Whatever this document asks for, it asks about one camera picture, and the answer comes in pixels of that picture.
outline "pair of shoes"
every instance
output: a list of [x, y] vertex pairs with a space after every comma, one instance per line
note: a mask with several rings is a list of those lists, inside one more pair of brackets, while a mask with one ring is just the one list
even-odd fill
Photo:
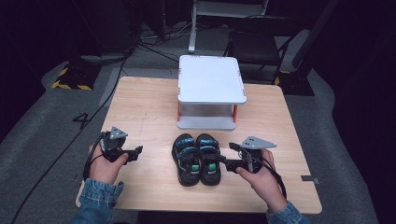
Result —
[[221, 179], [217, 154], [220, 154], [219, 142], [210, 134], [200, 134], [194, 143], [189, 133], [183, 133], [172, 146], [178, 182], [185, 187], [199, 180], [208, 186], [217, 185]]

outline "gray carpet floor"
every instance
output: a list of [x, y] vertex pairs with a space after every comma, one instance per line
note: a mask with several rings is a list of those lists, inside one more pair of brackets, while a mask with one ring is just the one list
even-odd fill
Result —
[[[221, 56], [228, 32], [227, 29], [199, 32], [195, 54]], [[292, 42], [282, 70], [295, 70], [291, 60], [308, 34], [303, 31]], [[178, 56], [188, 54], [188, 43], [189, 37], [182, 35], [152, 48], [177, 60]], [[80, 123], [72, 120], [83, 113], [88, 113], [90, 118], [95, 114], [111, 93], [120, 71], [120, 63], [103, 66], [93, 91], [52, 89], [52, 83], [66, 63], [43, 76], [45, 94], [0, 145], [1, 223], [11, 222], [32, 186], [76, 138]], [[177, 78], [177, 69], [177, 62], [138, 48], [123, 66], [121, 74]], [[255, 74], [257, 71], [248, 66], [241, 66], [241, 72], [246, 79], [259, 77], [265, 80], [269, 77], [268, 71]], [[366, 185], [332, 121], [332, 90], [314, 70], [308, 80], [315, 96], [285, 96], [311, 174], [318, 181], [316, 187], [323, 207], [320, 214], [308, 217], [313, 223], [377, 223]], [[77, 211], [75, 199], [88, 145], [101, 131], [107, 110], [108, 104], [51, 167], [22, 208], [16, 223], [69, 222]], [[136, 223], [137, 215], [137, 211], [116, 210], [114, 221]]]

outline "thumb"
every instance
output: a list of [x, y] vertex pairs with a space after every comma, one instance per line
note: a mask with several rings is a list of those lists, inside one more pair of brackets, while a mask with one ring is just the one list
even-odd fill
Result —
[[244, 169], [244, 168], [242, 168], [242, 167], [237, 167], [237, 168], [236, 168], [236, 172], [237, 172], [242, 178], [244, 178], [248, 183], [252, 184], [253, 178], [254, 178], [254, 174], [252, 174], [251, 172], [247, 171], [246, 169]]
[[128, 155], [128, 153], [125, 152], [122, 155], [120, 155], [119, 158], [116, 161], [113, 162], [113, 164], [117, 164], [117, 166], [119, 168], [121, 168], [121, 166], [123, 164], [125, 164], [125, 162], [128, 161], [128, 158], [129, 158], [129, 155]]

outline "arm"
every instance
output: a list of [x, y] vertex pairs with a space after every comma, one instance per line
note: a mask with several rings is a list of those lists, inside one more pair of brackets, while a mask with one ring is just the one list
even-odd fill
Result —
[[[271, 151], [262, 149], [262, 157], [275, 169], [274, 157]], [[310, 223], [306, 217], [300, 214], [291, 202], [288, 202], [285, 197], [283, 197], [276, 179], [267, 169], [261, 168], [257, 174], [252, 174], [244, 168], [238, 167], [236, 172], [240, 174], [267, 203], [268, 223]]]
[[121, 155], [116, 161], [106, 160], [102, 150], [97, 146], [93, 158], [98, 157], [91, 165], [90, 177], [87, 178], [79, 201], [81, 207], [75, 214], [72, 223], [111, 223], [113, 207], [122, 193], [123, 183], [113, 185], [121, 166], [127, 162], [128, 154]]

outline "denim sleeve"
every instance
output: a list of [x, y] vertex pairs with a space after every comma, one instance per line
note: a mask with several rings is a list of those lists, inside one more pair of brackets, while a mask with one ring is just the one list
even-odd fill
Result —
[[79, 196], [81, 207], [71, 223], [112, 223], [113, 207], [122, 189], [122, 182], [114, 186], [88, 178]]
[[267, 212], [267, 221], [270, 224], [285, 224], [285, 223], [293, 223], [293, 224], [309, 224], [311, 223], [309, 219], [297, 210], [296, 207], [291, 202], [280, 211], [269, 214]]

